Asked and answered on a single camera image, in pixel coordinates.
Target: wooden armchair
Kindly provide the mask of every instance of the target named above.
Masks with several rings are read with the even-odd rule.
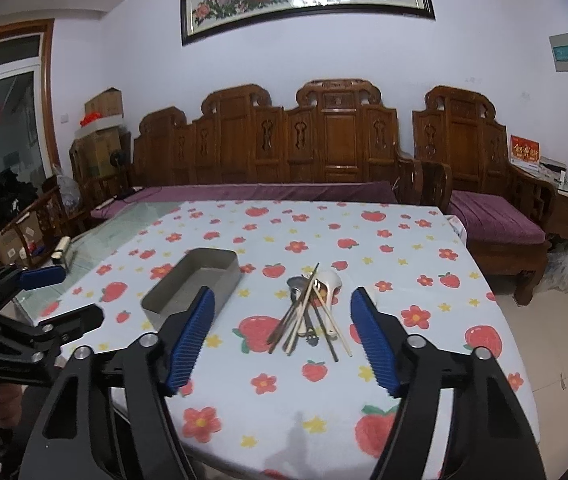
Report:
[[[528,304],[548,261],[542,226],[553,210],[553,186],[510,164],[506,127],[485,96],[437,86],[425,101],[426,110],[413,112],[423,203],[458,216],[482,272],[519,275],[514,297]]]

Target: door frame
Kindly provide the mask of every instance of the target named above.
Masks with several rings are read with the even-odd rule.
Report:
[[[42,102],[42,125],[46,154],[50,165],[59,166],[58,143],[55,137],[55,123],[53,121],[53,107],[50,90],[50,64],[53,48],[53,27],[55,20],[30,20],[28,22],[9,23],[0,26],[0,41],[10,40],[19,36],[40,34],[40,93]]]

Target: plastic bag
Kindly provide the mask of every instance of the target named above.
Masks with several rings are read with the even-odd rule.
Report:
[[[58,178],[59,193],[67,213],[72,213],[82,205],[82,194],[78,183],[65,176],[59,166],[53,165],[53,173]]]
[[[544,292],[552,288],[568,292],[568,241],[558,243],[549,251],[544,276],[535,292]]]

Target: tablecloth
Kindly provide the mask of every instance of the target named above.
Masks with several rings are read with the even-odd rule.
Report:
[[[190,202],[153,222],[42,312],[99,304],[103,326],[64,347],[122,348],[152,330],[140,300],[185,252],[237,252],[242,279],[216,319],[180,393],[168,399],[184,446],[246,478],[369,477],[398,400],[377,386],[354,327],[349,298],[375,291],[378,309],[439,348],[493,351],[539,439],[522,359],[495,298],[444,216],[420,206],[329,202]],[[353,350],[298,342],[286,356],[264,341],[289,306],[286,279],[320,262],[343,286],[333,307]],[[116,402],[124,403],[121,393]],[[438,477],[452,395],[443,391],[425,479]]]

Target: purple cushion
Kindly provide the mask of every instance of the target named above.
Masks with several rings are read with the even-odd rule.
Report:
[[[457,216],[476,242],[534,245],[544,243],[542,229],[503,197],[469,191],[454,191],[448,214]]]
[[[304,202],[378,202],[397,204],[389,182],[348,184],[211,184],[209,186],[148,187],[124,202],[91,211],[98,219],[112,218],[132,202],[185,200],[299,200]]]

